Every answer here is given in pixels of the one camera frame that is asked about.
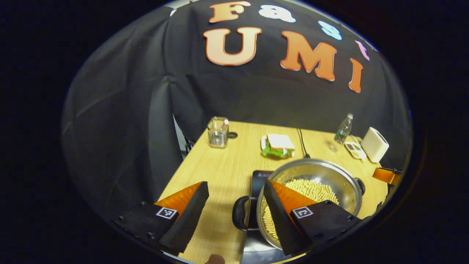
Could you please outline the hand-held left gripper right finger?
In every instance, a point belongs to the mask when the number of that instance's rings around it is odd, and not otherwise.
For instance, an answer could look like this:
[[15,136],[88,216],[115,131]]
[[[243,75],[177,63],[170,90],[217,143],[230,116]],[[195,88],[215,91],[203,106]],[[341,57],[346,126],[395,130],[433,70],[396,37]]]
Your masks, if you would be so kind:
[[326,247],[362,222],[328,199],[315,202],[271,179],[265,179],[263,185],[263,197],[286,256]]

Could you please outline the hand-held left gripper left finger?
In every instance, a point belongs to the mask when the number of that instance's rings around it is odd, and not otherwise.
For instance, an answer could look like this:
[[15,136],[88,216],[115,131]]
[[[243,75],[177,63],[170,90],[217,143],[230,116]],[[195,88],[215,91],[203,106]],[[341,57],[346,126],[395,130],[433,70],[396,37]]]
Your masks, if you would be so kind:
[[186,250],[209,198],[201,181],[161,199],[117,214],[112,224],[143,244],[177,256]]

